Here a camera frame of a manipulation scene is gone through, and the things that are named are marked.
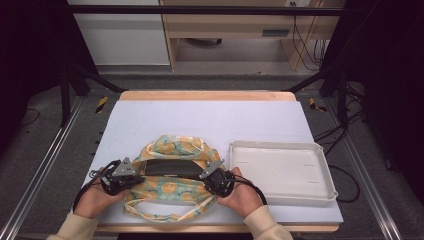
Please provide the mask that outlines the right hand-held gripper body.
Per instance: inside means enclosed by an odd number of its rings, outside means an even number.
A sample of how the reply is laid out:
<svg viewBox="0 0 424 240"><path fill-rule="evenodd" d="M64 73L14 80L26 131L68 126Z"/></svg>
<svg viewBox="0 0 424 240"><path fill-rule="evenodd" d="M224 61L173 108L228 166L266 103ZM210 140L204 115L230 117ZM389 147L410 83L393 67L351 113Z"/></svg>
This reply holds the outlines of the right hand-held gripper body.
<svg viewBox="0 0 424 240"><path fill-rule="evenodd" d="M208 162L199 178L203 181L206 190L225 198L234 189L235 176L231 171L222 169L222 165L223 160Z"/></svg>

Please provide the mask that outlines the white plastic tray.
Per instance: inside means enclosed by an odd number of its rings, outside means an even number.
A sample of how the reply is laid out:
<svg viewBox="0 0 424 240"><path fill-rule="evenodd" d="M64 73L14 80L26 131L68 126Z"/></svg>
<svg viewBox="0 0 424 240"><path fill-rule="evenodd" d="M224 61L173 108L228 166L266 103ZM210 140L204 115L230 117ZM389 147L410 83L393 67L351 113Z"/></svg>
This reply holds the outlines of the white plastic tray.
<svg viewBox="0 0 424 240"><path fill-rule="evenodd" d="M271 205L323 207L338 196L316 143L234 141L229 165L238 167Z"/></svg>

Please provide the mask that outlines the black horizontal bar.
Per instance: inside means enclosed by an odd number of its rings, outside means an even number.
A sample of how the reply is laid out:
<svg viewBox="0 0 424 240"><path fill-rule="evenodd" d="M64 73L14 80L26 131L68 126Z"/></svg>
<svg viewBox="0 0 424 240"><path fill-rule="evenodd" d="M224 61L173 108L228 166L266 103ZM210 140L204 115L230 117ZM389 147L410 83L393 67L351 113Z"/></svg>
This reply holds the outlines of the black horizontal bar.
<svg viewBox="0 0 424 240"><path fill-rule="evenodd" d="M188 15L272 15L342 16L344 8L246 7L246 6L144 6L69 5L72 13L87 14L188 14Z"/></svg>

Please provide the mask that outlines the black metal stand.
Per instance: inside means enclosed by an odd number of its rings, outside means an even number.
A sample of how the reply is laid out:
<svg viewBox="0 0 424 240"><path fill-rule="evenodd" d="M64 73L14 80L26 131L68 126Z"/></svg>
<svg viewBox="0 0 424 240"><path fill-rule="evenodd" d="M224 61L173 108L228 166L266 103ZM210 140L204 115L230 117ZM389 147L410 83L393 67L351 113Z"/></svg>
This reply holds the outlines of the black metal stand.
<svg viewBox="0 0 424 240"><path fill-rule="evenodd" d="M84 69L80 65L68 65L64 67L60 75L60 92L61 92L61 107L62 121L60 126L64 127L71 118L70 106L70 88L72 86L78 96L87 96L90 88L86 83L86 79L91 79L115 93L123 93L124 88L121 88L108 80L101 77L98 73Z"/></svg>
<svg viewBox="0 0 424 240"><path fill-rule="evenodd" d="M301 89L311 85L312 83L317 82L318 80L324 81L324 83L319 89L319 93L322 97L329 97L335 91L338 91L337 120L339 121L343 129L347 129L347 78L343 70L337 69L336 67L327 67L321 69L316 74L312 75L306 80L303 80L302 82L292 87L289 87L288 89L284 89L284 92L297 93Z"/></svg>

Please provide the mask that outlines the fruit-print cloth bag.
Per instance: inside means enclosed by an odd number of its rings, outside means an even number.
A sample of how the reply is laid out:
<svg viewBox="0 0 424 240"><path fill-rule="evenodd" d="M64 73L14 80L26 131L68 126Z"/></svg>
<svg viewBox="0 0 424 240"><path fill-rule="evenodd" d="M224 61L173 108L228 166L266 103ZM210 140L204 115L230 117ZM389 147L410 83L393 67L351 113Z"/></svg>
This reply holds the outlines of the fruit-print cloth bag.
<svg viewBox="0 0 424 240"><path fill-rule="evenodd" d="M200 168L199 176L207 162L220 160L218 152L206 144L201 138L175 135L162 135L157 140L146 145L133 162L134 168L145 175L145 180L131 188L126 197L124 212L128 215L144 218L149 221L165 223L180 222L203 214L215 203L215 197L200 180L190 180L188 177L148 176L149 163L160 160L170 160L172 163L193 163ZM149 213L138 210L137 206L147 200L170 200L185 202L193 208L185 214Z"/></svg>

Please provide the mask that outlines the aluminium rail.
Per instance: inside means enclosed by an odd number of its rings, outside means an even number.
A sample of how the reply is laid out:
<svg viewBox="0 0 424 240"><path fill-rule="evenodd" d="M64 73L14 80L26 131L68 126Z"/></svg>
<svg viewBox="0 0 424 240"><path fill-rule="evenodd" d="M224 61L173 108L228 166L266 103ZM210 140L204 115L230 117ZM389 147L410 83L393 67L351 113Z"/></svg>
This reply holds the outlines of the aluminium rail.
<svg viewBox="0 0 424 240"><path fill-rule="evenodd" d="M355 147L349 133L352 132L352 127L356 121L364 117L362 110L348 115L348 128L343 129L337 120L336 103L333 99L324 99L324 103L328 107L328 112L332 121L336 125L336 130L340 132L340 136L334 143L327 149L326 154L329 154L332 149L340 143L346 154L345 159L350 164L350 169L353 171L353 181L357 184L359 191L358 197L365 197L368 205L374 215L374 218L384 236L385 240L402 240L400 231L393 220L377 186L372 180L369 172L367 171L362 158Z"/></svg>
<svg viewBox="0 0 424 240"><path fill-rule="evenodd" d="M76 97L72 105L70 115L66 117L65 123L61 125L54 136L49 148L46 150L36 171L31 176L31 181L26 185L25 191L17 202L13 213L0 229L0 240L14 240L27 217L34 201L45 182L51 167L54 165L60 150L66 141L75 120L80 113L83 97Z"/></svg>

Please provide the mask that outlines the white table board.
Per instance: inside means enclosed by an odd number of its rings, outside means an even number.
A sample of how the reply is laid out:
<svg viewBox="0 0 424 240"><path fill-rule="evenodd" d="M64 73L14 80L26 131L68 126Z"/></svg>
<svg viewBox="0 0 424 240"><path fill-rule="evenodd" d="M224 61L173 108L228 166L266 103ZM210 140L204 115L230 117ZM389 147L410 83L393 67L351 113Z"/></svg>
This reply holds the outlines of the white table board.
<svg viewBox="0 0 424 240"><path fill-rule="evenodd" d="M193 136L216 149L229 165L234 141L315 143L298 101L118 101L91 164L135 159L164 134ZM323 207L271 205L274 218L288 225L340 224L336 199Z"/></svg>

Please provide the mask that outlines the black curtain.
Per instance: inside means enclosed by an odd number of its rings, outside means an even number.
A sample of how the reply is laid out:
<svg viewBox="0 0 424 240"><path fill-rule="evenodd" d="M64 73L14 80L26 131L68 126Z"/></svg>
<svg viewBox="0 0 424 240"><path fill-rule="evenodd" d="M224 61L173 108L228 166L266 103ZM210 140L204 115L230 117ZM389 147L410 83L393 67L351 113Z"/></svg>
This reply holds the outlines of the black curtain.
<svg viewBox="0 0 424 240"><path fill-rule="evenodd" d="M341 62L364 86L364 109L383 151L424 202L424 0L346 0L325 62L354 32Z"/></svg>
<svg viewBox="0 0 424 240"><path fill-rule="evenodd" d="M11 144L29 100L66 74L89 92L75 65L97 71L68 0L0 0L0 154Z"/></svg>

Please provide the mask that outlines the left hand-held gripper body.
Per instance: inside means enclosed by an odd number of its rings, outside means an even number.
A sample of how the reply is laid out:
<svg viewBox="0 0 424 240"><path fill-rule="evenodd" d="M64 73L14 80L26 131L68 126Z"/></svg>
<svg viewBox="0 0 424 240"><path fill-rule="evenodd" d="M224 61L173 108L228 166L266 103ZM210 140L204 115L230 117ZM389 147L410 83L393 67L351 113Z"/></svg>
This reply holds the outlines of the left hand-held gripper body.
<svg viewBox="0 0 424 240"><path fill-rule="evenodd" d="M110 162L102 170L92 170L89 176L92 178L91 183L99 179L107 194L116 195L136 186L133 184L133 179L142 175L136 172L131 161L126 157L123 160Z"/></svg>

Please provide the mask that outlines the yellow-black tape strip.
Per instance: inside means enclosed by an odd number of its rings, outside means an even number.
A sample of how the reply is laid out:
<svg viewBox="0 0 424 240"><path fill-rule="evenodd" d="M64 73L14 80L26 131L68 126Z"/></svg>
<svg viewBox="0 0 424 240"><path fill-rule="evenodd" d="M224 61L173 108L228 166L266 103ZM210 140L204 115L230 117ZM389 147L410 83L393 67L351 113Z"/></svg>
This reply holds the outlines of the yellow-black tape strip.
<svg viewBox="0 0 424 240"><path fill-rule="evenodd" d="M97 108L95 110L95 113L101 113L102 112L104 106L106 105L107 100L108 100L108 97L106 97L106 96L102 97L99 100Z"/></svg>
<svg viewBox="0 0 424 240"><path fill-rule="evenodd" d="M320 112L327 112L327 108L326 107L322 107L322 106L318 106L315 103L314 98L310 98L309 99L309 106L310 106L310 109L317 110L317 111L320 111Z"/></svg>

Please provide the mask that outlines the wooden desk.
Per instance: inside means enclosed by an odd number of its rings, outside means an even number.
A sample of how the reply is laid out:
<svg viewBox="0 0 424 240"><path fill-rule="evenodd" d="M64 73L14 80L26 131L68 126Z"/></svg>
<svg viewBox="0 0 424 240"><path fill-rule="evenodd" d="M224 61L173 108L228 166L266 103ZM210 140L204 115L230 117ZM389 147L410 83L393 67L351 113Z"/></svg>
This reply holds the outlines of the wooden desk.
<svg viewBox="0 0 424 240"><path fill-rule="evenodd" d="M159 0L162 6L254 7L341 9L347 0ZM168 52L176 62L181 39L273 39L278 40L292 70L299 69L310 55L310 43L331 39L339 21L337 16L291 15L201 15L164 14L162 16Z"/></svg>

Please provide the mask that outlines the person's right hand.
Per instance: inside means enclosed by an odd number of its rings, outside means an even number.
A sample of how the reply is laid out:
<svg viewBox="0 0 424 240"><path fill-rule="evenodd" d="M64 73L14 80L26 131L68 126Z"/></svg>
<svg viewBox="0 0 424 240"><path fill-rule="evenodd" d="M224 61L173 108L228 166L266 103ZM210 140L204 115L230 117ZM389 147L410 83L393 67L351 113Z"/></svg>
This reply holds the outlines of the person's right hand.
<svg viewBox="0 0 424 240"><path fill-rule="evenodd" d="M243 218L263 205L258 193L243 183L236 183L232 193L225 198L218 197L217 203L232 209Z"/></svg>

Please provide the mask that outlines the white cabinet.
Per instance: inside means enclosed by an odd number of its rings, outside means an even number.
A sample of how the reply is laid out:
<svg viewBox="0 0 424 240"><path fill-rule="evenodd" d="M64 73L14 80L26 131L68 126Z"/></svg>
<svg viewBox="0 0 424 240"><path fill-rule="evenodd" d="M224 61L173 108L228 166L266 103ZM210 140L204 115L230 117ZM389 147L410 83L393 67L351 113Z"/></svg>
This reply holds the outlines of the white cabinet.
<svg viewBox="0 0 424 240"><path fill-rule="evenodd" d="M94 63L168 65L160 14L75 14Z"/></svg>

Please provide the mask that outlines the wooden table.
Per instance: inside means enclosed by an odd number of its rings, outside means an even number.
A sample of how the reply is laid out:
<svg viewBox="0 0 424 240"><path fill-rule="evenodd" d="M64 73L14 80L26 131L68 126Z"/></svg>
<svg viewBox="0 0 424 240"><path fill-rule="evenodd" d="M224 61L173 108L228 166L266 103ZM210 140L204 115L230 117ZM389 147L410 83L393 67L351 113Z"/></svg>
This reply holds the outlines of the wooden table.
<svg viewBox="0 0 424 240"><path fill-rule="evenodd" d="M291 92L270 91L125 91L120 100L143 101L297 101ZM206 214L194 220L180 223L154 223L141 218L129 216L123 213L124 204L117 203L108 208L100 217L97 232L120 232L120 233L242 233L248 232L242 218L231 209L215 204ZM318 224L318 225L284 225L291 232L335 232L341 224Z"/></svg>

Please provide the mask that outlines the person's left hand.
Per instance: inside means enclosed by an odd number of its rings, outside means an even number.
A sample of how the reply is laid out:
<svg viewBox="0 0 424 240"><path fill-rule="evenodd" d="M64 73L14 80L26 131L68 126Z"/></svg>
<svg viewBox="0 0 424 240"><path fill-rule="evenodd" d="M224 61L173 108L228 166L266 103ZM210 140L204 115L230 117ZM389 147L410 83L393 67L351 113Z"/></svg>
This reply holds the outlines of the person's left hand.
<svg viewBox="0 0 424 240"><path fill-rule="evenodd" d="M129 190L124 190L116 195L109 195L100 183L95 183L82 194L73 213L80 217L94 219L108 207L123 200L128 194Z"/></svg>

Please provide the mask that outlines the black box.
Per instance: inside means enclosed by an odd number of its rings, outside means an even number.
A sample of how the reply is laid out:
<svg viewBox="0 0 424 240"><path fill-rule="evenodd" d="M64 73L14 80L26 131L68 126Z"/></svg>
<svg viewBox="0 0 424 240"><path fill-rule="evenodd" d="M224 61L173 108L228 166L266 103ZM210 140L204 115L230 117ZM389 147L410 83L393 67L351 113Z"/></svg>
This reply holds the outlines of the black box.
<svg viewBox="0 0 424 240"><path fill-rule="evenodd" d="M144 170L146 176L177 177L199 180L203 169L193 161L174 159L148 160Z"/></svg>

